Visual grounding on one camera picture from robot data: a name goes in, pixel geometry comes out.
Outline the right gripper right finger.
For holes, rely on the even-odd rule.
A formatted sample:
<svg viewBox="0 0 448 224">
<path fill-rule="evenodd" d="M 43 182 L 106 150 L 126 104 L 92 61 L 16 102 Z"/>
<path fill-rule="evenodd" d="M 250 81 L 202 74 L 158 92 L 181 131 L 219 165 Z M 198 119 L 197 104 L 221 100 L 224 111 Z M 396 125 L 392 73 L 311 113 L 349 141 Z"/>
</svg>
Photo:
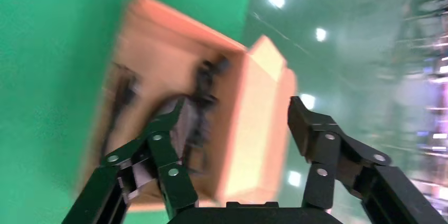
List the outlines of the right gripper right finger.
<svg viewBox="0 0 448 224">
<path fill-rule="evenodd" d="M 331 116 L 308 110 L 293 96 L 287 124 L 310 164 L 302 207 L 326 213 L 339 181 L 361 201 L 371 223 L 445 223 L 387 154 L 348 136 Z"/>
</svg>

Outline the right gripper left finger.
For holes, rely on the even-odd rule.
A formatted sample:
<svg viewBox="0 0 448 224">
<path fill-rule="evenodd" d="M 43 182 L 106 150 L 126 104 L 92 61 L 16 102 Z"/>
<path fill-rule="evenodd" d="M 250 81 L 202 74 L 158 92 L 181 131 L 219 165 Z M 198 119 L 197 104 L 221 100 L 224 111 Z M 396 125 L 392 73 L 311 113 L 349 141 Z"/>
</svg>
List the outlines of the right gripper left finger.
<svg viewBox="0 0 448 224">
<path fill-rule="evenodd" d="M 184 105 L 179 99 L 169 113 L 157 116 L 132 141 L 102 158 L 63 223 L 123 223 L 131 200 L 141 191 L 134 166 L 156 181 L 169 223 L 198 205 L 198 195 L 171 144 L 170 131 Z"/>
</svg>

